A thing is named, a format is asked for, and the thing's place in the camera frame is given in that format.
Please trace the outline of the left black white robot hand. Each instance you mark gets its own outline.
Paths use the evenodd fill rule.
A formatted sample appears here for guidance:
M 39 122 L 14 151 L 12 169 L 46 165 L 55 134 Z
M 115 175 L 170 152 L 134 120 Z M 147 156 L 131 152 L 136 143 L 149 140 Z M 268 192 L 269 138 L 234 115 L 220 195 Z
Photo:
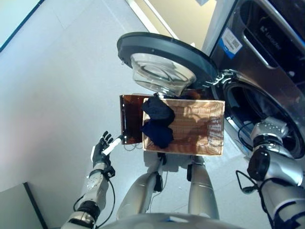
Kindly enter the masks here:
M 123 139 L 123 135 L 113 138 L 108 131 L 105 131 L 100 137 L 98 143 L 92 147 L 91 161 L 93 167 L 96 167 L 101 163 L 104 163 L 107 167 L 110 167 L 110 153 L 118 144 L 122 142 Z

